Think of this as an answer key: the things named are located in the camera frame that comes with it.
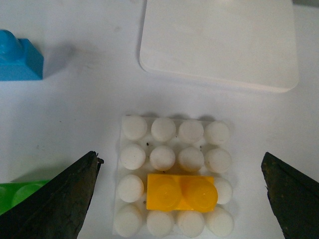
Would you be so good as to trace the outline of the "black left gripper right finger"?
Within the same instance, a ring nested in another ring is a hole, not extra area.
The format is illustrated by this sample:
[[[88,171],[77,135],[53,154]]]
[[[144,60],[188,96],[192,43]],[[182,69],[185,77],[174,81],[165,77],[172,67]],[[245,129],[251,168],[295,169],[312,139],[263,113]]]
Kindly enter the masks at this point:
[[[261,164],[272,211],[286,239],[319,237],[319,183],[266,152]]]

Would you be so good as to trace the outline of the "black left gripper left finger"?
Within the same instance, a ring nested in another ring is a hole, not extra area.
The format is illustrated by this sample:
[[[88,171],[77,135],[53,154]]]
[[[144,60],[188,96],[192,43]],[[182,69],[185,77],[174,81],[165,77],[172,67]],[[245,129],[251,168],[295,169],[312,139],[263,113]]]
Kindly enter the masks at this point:
[[[0,217],[2,239],[75,239],[103,159],[90,151]]]

